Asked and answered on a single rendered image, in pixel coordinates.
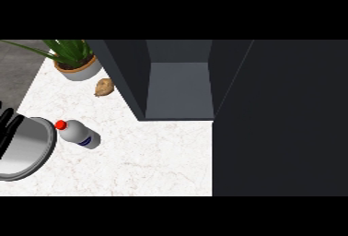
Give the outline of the green potted plant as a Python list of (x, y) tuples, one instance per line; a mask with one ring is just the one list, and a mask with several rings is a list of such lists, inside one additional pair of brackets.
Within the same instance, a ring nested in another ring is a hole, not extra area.
[(90, 79), (101, 69), (101, 64), (85, 40), (42, 40), (51, 53), (11, 41), (1, 40), (1, 42), (51, 59), (57, 71), (70, 81)]

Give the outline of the red-capped white water bottle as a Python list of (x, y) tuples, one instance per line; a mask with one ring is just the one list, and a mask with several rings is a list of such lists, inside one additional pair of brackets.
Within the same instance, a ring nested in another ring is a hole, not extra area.
[(84, 148), (94, 149), (100, 144), (100, 135), (76, 120), (57, 120), (54, 127), (60, 138)]

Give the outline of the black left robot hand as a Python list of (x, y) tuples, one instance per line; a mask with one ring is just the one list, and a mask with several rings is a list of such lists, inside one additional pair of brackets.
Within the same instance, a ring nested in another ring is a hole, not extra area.
[(25, 116), (22, 114), (17, 114), (16, 117), (13, 117), (13, 114), (14, 111), (11, 108), (6, 108), (0, 114), (0, 159), (7, 151), (17, 127), (25, 120)]

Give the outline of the grey round metal sink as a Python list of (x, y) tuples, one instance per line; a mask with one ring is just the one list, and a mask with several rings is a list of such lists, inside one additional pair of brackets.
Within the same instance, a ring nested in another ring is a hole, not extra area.
[(41, 117), (25, 118), (0, 159), (0, 181), (17, 181), (41, 168), (56, 142), (54, 125)]

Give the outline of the dark grey open cabinet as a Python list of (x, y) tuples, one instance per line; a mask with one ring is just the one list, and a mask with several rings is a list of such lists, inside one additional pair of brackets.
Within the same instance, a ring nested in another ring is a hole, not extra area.
[(90, 40), (140, 121), (212, 121), (250, 40)]

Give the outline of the dark grey cabinet door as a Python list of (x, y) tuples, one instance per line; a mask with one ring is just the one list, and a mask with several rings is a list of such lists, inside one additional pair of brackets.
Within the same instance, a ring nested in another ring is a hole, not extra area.
[(348, 41), (255, 41), (212, 123), (215, 195), (348, 195)]

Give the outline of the brown potato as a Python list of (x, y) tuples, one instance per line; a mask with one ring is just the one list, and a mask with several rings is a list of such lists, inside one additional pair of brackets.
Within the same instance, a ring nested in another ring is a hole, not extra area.
[(113, 81), (109, 78), (101, 78), (96, 83), (97, 97), (107, 96), (113, 92)]

